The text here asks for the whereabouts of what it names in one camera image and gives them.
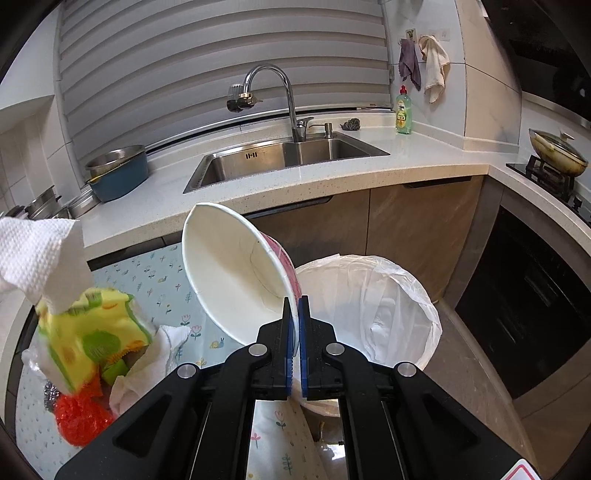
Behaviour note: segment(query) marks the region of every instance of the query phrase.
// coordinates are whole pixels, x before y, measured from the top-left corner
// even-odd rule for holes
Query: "white plastic bag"
[[[333,255],[295,272],[302,294],[309,297],[312,318],[330,323],[339,342],[387,367],[402,361],[421,370],[427,366],[439,343],[441,323],[427,292],[405,269],[382,257]],[[299,389],[296,382],[296,398],[301,398]],[[333,416],[334,403],[303,404]]]

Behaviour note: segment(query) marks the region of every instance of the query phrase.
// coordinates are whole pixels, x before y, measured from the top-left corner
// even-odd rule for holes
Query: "blue gripper pad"
[[[306,321],[304,318],[304,304],[302,299],[298,300],[297,311],[300,324],[300,375],[301,375],[301,396],[308,396],[308,357],[306,352]]]
[[[294,331],[294,319],[291,317],[291,309],[288,309],[288,311],[290,326],[287,334],[287,354],[285,356],[285,389],[287,390],[287,395],[291,395],[294,376],[294,342],[296,341],[296,333]]]

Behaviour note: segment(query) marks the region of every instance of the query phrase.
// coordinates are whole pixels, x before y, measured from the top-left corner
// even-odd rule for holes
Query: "kitchen cabinet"
[[[334,254],[365,255],[369,190],[322,201],[250,221],[283,246],[295,267]]]
[[[432,301],[452,276],[478,203],[482,176],[371,190],[367,255],[412,273]]]

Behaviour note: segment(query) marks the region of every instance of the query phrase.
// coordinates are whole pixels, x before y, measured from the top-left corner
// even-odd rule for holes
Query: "window blind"
[[[287,111],[273,72],[252,85],[263,103],[226,109],[229,86],[261,62],[285,70],[298,110],[390,104],[377,1],[74,0],[59,28],[59,85],[81,164],[241,115]]]

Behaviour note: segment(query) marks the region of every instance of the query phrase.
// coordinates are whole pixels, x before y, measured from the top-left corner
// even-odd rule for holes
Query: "soap dispenser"
[[[396,131],[400,134],[409,134],[412,129],[413,104],[406,87],[402,85],[400,95],[396,97]]]

